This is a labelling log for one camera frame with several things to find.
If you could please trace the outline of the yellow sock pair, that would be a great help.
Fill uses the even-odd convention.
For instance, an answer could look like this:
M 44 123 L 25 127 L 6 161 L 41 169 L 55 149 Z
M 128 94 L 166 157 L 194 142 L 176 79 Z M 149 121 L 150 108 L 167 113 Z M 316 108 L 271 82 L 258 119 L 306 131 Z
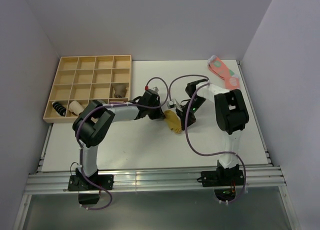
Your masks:
M 171 110 L 164 111 L 165 119 L 164 121 L 167 123 L 169 129 L 175 133 L 180 134 L 182 130 L 182 125 L 179 117 Z

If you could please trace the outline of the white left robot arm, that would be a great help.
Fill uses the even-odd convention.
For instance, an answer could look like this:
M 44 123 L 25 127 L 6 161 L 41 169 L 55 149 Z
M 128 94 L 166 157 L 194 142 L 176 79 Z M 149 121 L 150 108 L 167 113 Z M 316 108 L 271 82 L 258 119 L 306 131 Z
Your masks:
M 142 96 L 124 103 L 106 104 L 95 99 L 89 102 L 72 125 L 80 147 L 80 163 L 76 174 L 79 184 L 91 190 L 98 183 L 98 145 L 104 140 L 112 123 L 139 120 L 148 116 L 151 120 L 164 119 L 158 88 L 145 89 Z

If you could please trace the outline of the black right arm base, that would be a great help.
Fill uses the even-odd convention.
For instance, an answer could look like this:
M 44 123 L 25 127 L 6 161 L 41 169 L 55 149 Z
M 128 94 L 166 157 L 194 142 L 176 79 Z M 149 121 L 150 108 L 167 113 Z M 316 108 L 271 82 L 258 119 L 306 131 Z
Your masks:
M 246 178 L 239 164 L 231 168 L 223 168 L 218 164 L 216 170 L 202 171 L 196 181 L 202 184 L 202 187 L 218 187 L 214 189 L 215 197 L 220 204 L 226 205 L 232 203 L 237 198 L 236 187 L 245 189 Z

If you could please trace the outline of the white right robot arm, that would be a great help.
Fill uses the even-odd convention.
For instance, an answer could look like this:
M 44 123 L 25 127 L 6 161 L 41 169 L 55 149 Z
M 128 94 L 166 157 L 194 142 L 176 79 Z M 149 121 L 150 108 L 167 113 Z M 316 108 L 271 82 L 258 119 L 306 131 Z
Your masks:
M 249 113 L 241 90 L 228 90 L 201 79 L 187 84 L 185 92 L 190 97 L 176 113 L 185 131 L 186 141 L 191 150 L 199 156 L 219 156 L 217 168 L 209 176 L 203 176 L 203 182 L 227 185 L 232 181 L 243 182 L 245 175 L 240 170 L 239 163 L 243 163 L 239 156 L 239 145 L 243 130 L 249 122 Z M 195 123 L 195 112 L 206 101 L 214 103 L 217 126 L 222 131 L 222 151 L 217 153 L 201 153 L 191 144 L 188 127 Z

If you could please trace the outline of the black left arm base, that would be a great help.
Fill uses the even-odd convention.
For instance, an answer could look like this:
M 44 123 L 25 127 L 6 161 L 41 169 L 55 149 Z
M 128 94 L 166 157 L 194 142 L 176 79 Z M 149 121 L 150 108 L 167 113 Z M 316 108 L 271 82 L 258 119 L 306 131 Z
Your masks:
M 68 182 L 68 192 L 78 192 L 78 202 L 83 208 L 89 210 L 102 210 L 109 207 L 113 201 L 110 190 L 113 189 L 114 176 L 112 174 L 99 174 L 96 171 L 90 177 L 84 177 L 83 174 L 76 169 L 75 174 L 71 175 Z M 109 202 L 105 206 L 93 207 L 96 205 L 102 192 L 109 195 Z

